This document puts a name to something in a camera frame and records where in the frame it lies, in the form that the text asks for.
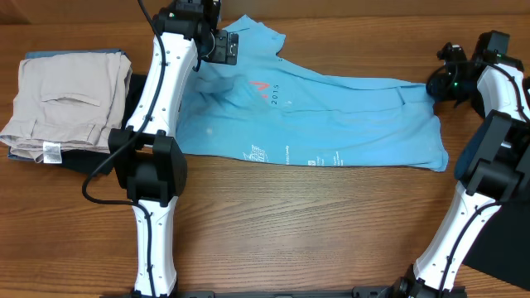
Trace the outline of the light blue printed t-shirt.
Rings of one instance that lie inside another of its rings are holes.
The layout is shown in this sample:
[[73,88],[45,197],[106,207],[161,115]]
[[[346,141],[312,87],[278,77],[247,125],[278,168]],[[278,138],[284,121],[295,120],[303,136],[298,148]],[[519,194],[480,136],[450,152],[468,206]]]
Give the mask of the light blue printed t-shirt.
[[289,166],[412,166],[448,154],[423,84],[319,74],[283,59],[286,37],[240,17],[235,65],[190,75],[176,124],[186,154]]

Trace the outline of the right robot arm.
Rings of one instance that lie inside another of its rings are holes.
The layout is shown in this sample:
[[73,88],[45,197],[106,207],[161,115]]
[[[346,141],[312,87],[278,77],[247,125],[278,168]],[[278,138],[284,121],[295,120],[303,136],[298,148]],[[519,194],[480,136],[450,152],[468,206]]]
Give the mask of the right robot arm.
[[471,57],[451,43],[438,51],[444,65],[426,91],[439,101],[469,100],[484,121],[456,163],[455,195],[429,247],[405,276],[370,295],[465,297],[454,282],[475,239],[505,205],[529,201],[529,79],[508,43],[507,34],[490,31]]

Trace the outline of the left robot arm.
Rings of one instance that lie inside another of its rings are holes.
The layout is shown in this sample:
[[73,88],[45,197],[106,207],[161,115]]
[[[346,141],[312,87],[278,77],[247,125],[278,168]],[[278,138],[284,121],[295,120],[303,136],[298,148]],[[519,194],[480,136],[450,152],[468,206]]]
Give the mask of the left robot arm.
[[187,178],[176,142],[182,95],[202,62],[235,65],[239,37],[217,28],[219,1],[174,1],[153,18],[155,37],[147,80],[125,128],[108,147],[137,225],[137,277],[133,297],[173,297],[173,219]]

